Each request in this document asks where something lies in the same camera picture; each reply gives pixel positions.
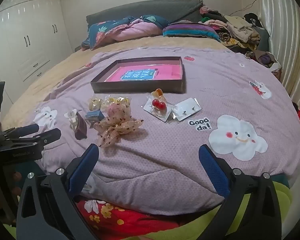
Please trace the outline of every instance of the metal screw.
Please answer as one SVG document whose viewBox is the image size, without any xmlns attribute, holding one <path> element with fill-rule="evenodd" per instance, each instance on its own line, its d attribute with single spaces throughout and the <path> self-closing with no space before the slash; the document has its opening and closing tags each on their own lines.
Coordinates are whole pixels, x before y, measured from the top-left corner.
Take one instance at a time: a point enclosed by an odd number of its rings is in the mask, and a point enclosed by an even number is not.
<svg viewBox="0 0 300 240">
<path fill-rule="evenodd" d="M 263 177 L 264 177 L 265 179 L 269 179 L 269 178 L 270 178 L 270 174 L 267 173 L 267 172 L 265 172 L 265 173 L 263 174 Z"/>
<path fill-rule="evenodd" d="M 234 175 L 240 175 L 241 174 L 241 171 L 239 169 L 233 169 L 233 174 Z"/>
<path fill-rule="evenodd" d="M 28 174 L 28 179 L 32 179 L 34 177 L 34 173 L 33 172 L 30 172 L 29 174 Z"/>
<path fill-rule="evenodd" d="M 57 169 L 56 174 L 62 175 L 65 172 L 63 168 Z"/>
</svg>

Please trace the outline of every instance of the gray headboard cover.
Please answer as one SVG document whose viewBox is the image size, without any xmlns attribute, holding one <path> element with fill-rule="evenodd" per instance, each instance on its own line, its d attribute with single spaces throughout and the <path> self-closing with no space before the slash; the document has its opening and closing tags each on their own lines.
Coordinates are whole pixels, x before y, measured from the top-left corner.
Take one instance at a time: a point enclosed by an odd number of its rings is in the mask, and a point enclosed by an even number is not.
<svg viewBox="0 0 300 240">
<path fill-rule="evenodd" d="M 88 29 L 99 22 L 119 20 L 126 16 L 140 17 L 154 14 L 173 23 L 178 20 L 198 22 L 202 19 L 199 9 L 202 0 L 149 0 L 113 7 L 87 16 Z"/>
</svg>

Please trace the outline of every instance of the box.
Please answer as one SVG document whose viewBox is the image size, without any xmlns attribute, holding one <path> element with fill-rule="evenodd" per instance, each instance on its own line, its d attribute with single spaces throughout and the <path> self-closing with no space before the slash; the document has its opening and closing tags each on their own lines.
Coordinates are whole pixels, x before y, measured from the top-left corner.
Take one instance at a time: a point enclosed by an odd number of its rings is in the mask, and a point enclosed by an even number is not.
<svg viewBox="0 0 300 240">
<path fill-rule="evenodd" d="M 116 60 L 90 83 L 95 93 L 152 92 L 182 93 L 181 57 L 143 57 Z"/>
</svg>

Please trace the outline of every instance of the floor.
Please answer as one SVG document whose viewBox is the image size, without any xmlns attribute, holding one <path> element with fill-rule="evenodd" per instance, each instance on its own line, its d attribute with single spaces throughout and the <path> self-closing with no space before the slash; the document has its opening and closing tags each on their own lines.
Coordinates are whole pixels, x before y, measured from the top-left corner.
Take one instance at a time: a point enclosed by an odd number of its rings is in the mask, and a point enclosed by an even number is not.
<svg viewBox="0 0 300 240">
<path fill-rule="evenodd" d="M 288 215 L 282 224 L 282 238 L 284 238 L 300 219 L 300 174 L 291 187 L 293 201 Z"/>
</svg>

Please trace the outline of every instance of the red floral fabric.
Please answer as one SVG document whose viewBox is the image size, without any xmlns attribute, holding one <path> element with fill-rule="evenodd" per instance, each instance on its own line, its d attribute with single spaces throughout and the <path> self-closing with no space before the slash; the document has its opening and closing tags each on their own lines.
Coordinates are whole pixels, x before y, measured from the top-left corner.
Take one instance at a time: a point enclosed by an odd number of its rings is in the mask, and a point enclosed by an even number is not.
<svg viewBox="0 0 300 240">
<path fill-rule="evenodd" d="M 119 240 L 178 227 L 178 223 L 123 209 L 99 200 L 81 200 L 77 207 L 101 240 Z"/>
</svg>

